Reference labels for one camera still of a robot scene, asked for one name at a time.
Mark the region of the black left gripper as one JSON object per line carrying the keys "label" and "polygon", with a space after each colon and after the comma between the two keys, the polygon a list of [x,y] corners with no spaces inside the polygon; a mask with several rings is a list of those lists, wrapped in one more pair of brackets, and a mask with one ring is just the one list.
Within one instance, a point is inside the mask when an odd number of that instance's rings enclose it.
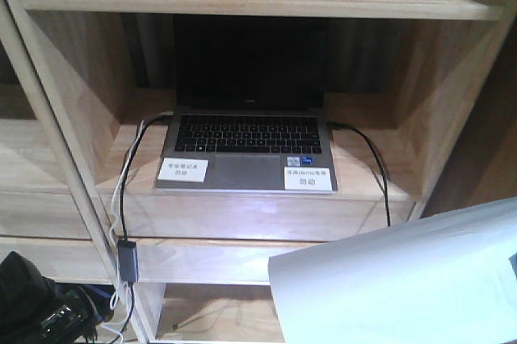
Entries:
{"label": "black left gripper", "polygon": [[59,285],[56,295],[33,317],[24,343],[74,343],[97,338],[99,314],[93,300],[78,285]]}

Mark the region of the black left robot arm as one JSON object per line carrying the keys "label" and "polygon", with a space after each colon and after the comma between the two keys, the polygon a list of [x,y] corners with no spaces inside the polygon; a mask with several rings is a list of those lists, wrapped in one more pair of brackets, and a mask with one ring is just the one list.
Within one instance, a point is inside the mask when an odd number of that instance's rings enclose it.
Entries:
{"label": "black left robot arm", "polygon": [[1,342],[73,343],[97,338],[99,313],[78,285],[59,284],[11,251],[1,262]]}

